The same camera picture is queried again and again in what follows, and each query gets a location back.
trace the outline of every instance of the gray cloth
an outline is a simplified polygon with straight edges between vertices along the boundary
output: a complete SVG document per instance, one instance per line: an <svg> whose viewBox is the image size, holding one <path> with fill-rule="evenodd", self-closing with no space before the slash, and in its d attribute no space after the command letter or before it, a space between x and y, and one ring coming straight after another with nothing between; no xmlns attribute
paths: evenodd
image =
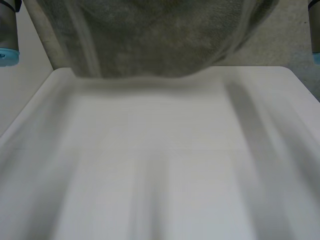
<svg viewBox="0 0 320 240"><path fill-rule="evenodd" d="M181 77L232 54L278 0L38 0L80 77Z"/></svg>

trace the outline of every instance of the gray towel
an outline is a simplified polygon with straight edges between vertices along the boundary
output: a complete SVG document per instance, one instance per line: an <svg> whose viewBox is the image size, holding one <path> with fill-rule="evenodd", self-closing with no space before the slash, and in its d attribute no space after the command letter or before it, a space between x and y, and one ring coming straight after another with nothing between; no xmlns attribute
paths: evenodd
<svg viewBox="0 0 320 240"><path fill-rule="evenodd" d="M182 77L232 54L278 0L38 0L80 77Z"/></svg>

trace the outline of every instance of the light blue ring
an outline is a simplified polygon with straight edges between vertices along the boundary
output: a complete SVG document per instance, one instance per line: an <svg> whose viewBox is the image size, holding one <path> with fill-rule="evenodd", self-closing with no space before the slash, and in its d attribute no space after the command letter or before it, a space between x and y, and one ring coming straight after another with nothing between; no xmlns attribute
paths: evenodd
<svg viewBox="0 0 320 240"><path fill-rule="evenodd" d="M10 48L0 48L0 67L14 66L19 63L20 52Z"/></svg>

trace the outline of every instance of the white surface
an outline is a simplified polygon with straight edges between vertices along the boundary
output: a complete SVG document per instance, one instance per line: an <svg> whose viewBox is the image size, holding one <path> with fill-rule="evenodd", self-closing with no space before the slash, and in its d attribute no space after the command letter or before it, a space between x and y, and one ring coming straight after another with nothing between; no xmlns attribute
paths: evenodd
<svg viewBox="0 0 320 240"><path fill-rule="evenodd" d="M56 78L48 81L56 84L72 80L68 69L52 76ZM283 67L211 67L184 79L149 82L135 89L127 88L128 83L88 84L90 88L83 87L71 96L72 101L59 102L59 94L52 98L53 105L42 107L25 136L27 141L13 150L13 156L24 161L14 165L7 184L0 188L0 217L10 216L0 224L1 239L23 236L30 229L34 238L41 234L50 215L39 217L35 212L55 209L48 199L59 195L54 186L60 186L60 179L72 175L64 171L66 166L75 170L65 195L61 193L53 239L134 239L130 230L135 208L145 221L136 239L149 239L145 232L149 222L144 218L148 210L143 204L148 194L140 189L133 204L133 192L137 166L155 159L168 164L168 172L160 172L168 181L162 203L166 205L164 239L256 239L239 175L258 188L258 194L264 193L226 93L225 83L230 80L249 84L263 98L276 98L280 107L292 107L293 116L297 114L320 142L320 104ZM284 183L279 185L286 190L281 199L296 239L318 239L320 219L310 193L289 170L282 173ZM46 201L39 204L37 196ZM35 212L26 210L30 206ZM277 210L276 205L267 209L266 222L277 226L279 220L273 219Z"/></svg>
<svg viewBox="0 0 320 240"><path fill-rule="evenodd" d="M16 18L20 62L0 68L0 136L53 71L24 3Z"/></svg>

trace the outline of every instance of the metal cylinder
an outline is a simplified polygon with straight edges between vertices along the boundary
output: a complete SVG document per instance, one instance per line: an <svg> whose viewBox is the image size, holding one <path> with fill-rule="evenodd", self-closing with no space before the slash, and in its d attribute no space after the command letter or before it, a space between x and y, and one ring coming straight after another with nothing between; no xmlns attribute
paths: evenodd
<svg viewBox="0 0 320 240"><path fill-rule="evenodd" d="M311 44L314 61L320 64L320 0L308 0Z"/></svg>
<svg viewBox="0 0 320 240"><path fill-rule="evenodd" d="M0 67L19 62L15 0L0 0Z"/></svg>

